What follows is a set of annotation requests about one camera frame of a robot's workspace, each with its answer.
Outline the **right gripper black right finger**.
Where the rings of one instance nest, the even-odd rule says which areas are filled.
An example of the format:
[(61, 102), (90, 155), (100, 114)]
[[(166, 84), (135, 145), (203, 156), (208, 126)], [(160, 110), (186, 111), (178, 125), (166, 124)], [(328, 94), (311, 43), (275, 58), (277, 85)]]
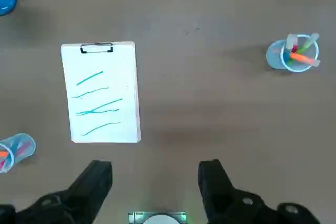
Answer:
[(199, 163), (198, 186), (208, 223), (320, 222), (303, 205), (283, 202), (276, 209), (272, 209), (260, 196), (235, 188), (217, 159)]

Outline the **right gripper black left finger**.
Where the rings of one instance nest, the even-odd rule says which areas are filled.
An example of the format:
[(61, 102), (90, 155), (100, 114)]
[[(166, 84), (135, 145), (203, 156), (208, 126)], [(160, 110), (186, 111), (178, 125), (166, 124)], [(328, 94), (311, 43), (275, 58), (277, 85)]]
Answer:
[(112, 183), (111, 162), (93, 160), (66, 190), (46, 194), (21, 211), (1, 205), (1, 223), (93, 223)]

